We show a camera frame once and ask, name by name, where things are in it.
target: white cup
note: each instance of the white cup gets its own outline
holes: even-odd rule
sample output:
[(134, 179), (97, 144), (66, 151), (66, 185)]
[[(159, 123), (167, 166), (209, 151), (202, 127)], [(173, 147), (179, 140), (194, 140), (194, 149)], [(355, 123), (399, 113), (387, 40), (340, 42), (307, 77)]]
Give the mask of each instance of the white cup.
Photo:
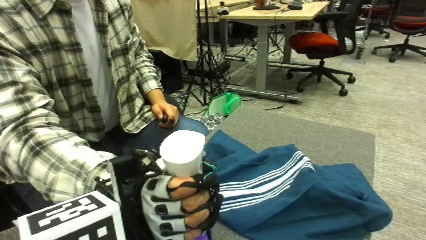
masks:
[(203, 134), (178, 130), (159, 145), (159, 156), (165, 170), (177, 177), (193, 176), (202, 172)]

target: white stripe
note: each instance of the white stripe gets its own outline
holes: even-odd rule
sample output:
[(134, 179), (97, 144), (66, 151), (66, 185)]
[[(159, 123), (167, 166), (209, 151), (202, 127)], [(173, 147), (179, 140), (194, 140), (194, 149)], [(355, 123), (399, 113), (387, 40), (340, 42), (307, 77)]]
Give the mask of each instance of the white stripe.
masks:
[(241, 185), (250, 184), (251, 182), (257, 182), (258, 180), (261, 180), (269, 174), (274, 174), (274, 172), (281, 171), (281, 169), (287, 168), (287, 166), (293, 165), (294, 161), (299, 158), (299, 155), (303, 156), (300, 151), (294, 152), (293, 156), (290, 157), (289, 161), (282, 165), (282, 167), (275, 169), (275, 170), (273, 170), (273, 171), (270, 171), (269, 173), (263, 174), (262, 176), (258, 176), (257, 178), (250, 179), (250, 180), (243, 181), (243, 182), (227, 182), (227, 183), (221, 184), (221, 186), (223, 186), (223, 187), (231, 187), (231, 185), (241, 186)]
[(277, 195), (279, 195), (286, 189), (289, 189), (290, 184), (291, 184), (295, 176), (298, 175), (298, 172), (300, 171), (302, 168), (306, 168), (306, 167), (312, 169), (312, 165), (310, 162), (303, 162), (302, 166), (298, 169), (295, 169), (296, 171), (291, 171), (291, 172), (294, 172), (294, 174), (290, 178), (287, 178), (287, 179), (281, 178), (283, 184), (278, 185), (277, 187), (269, 188), (266, 194), (223, 201), (222, 207), (221, 207), (221, 212), (229, 211), (231, 209), (251, 206), (251, 205), (258, 204), (259, 202), (275, 197)]
[(286, 162), (286, 164), (279, 167), (278, 169), (274, 169), (273, 171), (267, 172), (266, 174), (258, 176), (254, 179), (250, 179), (247, 181), (243, 182), (229, 182), (229, 183), (222, 183), (219, 188), (221, 191), (226, 191), (226, 190), (237, 190), (237, 189), (245, 189), (245, 188), (250, 188), (254, 185), (259, 185), (262, 184), (265, 181), (269, 181), (274, 176), (282, 174), (285, 171), (287, 171), (287, 169), (294, 167), (295, 162), (298, 161), (298, 159), (302, 157), (307, 158), (300, 151), (296, 151), (290, 160)]
[(303, 164), (308, 161), (307, 158), (303, 158), (302, 161), (299, 161), (294, 167), (281, 175), (275, 180), (270, 181), (269, 183), (261, 185), (259, 187), (255, 188), (249, 188), (249, 189), (239, 189), (239, 190), (227, 190), (227, 191), (219, 191), (219, 193), (223, 195), (225, 198), (229, 197), (235, 197), (241, 195), (247, 195), (247, 194), (258, 194), (269, 191), (269, 189), (275, 188), (282, 182), (291, 177), (291, 175), (299, 171), (299, 169), (303, 167)]

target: red office chair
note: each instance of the red office chair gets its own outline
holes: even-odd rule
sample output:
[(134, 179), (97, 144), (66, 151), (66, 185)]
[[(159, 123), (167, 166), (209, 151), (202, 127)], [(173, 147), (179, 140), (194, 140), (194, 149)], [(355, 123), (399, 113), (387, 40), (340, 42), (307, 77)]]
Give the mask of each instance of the red office chair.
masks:
[[(332, 82), (340, 86), (339, 95), (347, 95), (344, 84), (336, 79), (334, 74), (347, 75), (347, 82), (354, 83), (355, 77), (351, 72), (324, 67), (324, 58), (351, 54), (356, 49), (355, 25), (360, 12), (362, 0), (342, 0), (335, 12), (319, 14), (314, 21), (319, 23), (320, 32), (302, 32), (293, 35), (289, 39), (290, 47), (296, 53), (306, 54), (308, 59), (319, 59), (319, 65), (307, 68), (290, 68), (286, 77), (293, 78), (293, 72), (310, 72), (306, 77), (298, 81), (296, 91), (302, 92), (302, 83), (316, 76), (316, 82), (320, 82), (324, 75)], [(327, 33), (327, 22), (334, 22), (336, 39)]]
[(396, 0), (392, 5), (390, 15), (390, 28), (406, 35), (402, 44), (386, 45), (375, 47), (371, 54), (376, 54), (378, 49), (390, 48), (392, 51), (388, 62), (395, 62), (395, 56), (399, 53), (404, 55), (406, 50), (410, 50), (426, 57), (426, 48), (411, 45), (410, 36), (418, 35), (426, 32), (426, 1), (424, 0)]
[(390, 33), (384, 31), (383, 22), (387, 23), (387, 19), (391, 12), (391, 6), (387, 3), (379, 3), (378, 5), (367, 5), (362, 7), (362, 16), (368, 18), (366, 27), (360, 27), (356, 30), (364, 30), (367, 28), (366, 37), (371, 34), (371, 31), (378, 32), (378, 34), (384, 34), (384, 38), (390, 37)]

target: floor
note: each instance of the floor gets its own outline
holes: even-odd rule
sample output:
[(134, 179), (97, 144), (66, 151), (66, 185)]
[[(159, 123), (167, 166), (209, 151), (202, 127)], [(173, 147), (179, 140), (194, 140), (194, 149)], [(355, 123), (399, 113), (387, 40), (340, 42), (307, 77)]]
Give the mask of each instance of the floor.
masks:
[[(354, 73), (356, 81), (346, 84), (346, 97), (338, 95), (339, 87), (323, 79), (319, 84), (314, 80), (306, 82), (304, 91), (298, 94), (299, 104), (253, 97), (243, 97), (242, 102), (278, 114), (375, 135), (374, 189), (390, 205), (394, 219), (386, 229), (372, 234), (372, 239), (424, 239), (426, 235), (426, 58), (406, 52), (390, 63), (390, 50), (379, 50), (371, 55), (374, 46), (402, 43), (403, 38), (391, 32), (387, 40), (372, 32), (364, 41), (360, 59), (351, 54), (326, 60), (326, 66)], [(412, 37), (410, 42), (426, 47), (426, 37)], [(227, 54), (237, 53), (242, 46), (238, 44)], [(270, 59), (279, 60), (279, 56), (277, 51)], [(227, 74), (231, 83), (250, 86), (255, 75), (255, 51), (245, 57), (246, 62), (231, 62)], [(291, 61), (316, 64), (294, 52)], [(303, 74), (294, 74), (290, 80), (285, 75), (285, 69), (269, 68), (267, 88), (295, 92), (296, 80)], [(199, 118), (203, 109), (190, 96), (185, 114)]]

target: shirt sleeve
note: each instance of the shirt sleeve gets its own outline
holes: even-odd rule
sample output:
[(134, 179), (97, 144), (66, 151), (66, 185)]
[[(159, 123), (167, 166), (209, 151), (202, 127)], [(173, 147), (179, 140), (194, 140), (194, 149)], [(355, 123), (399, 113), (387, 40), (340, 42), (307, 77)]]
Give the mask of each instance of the shirt sleeve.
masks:
[(114, 156), (61, 128), (36, 70), (1, 39), (0, 53), (0, 180), (29, 182), (60, 202), (93, 191)]

